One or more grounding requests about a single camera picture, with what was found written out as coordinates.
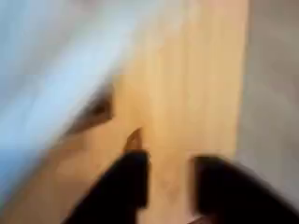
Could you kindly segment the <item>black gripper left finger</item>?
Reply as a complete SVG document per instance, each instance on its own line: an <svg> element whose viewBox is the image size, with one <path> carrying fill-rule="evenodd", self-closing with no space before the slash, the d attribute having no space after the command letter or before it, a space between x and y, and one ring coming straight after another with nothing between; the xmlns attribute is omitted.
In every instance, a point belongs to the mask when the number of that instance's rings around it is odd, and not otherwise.
<svg viewBox="0 0 299 224"><path fill-rule="evenodd" d="M149 199L150 154L142 129L127 138L123 154L95 181L63 224L136 224Z"/></svg>

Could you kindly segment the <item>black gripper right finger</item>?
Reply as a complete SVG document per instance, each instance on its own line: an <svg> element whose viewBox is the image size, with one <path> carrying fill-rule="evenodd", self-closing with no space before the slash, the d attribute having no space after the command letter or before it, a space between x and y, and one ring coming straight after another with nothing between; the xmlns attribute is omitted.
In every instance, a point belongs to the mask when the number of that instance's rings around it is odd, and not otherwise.
<svg viewBox="0 0 299 224"><path fill-rule="evenodd" d="M205 224L299 224L298 211L249 170L217 156L190 160L192 210Z"/></svg>

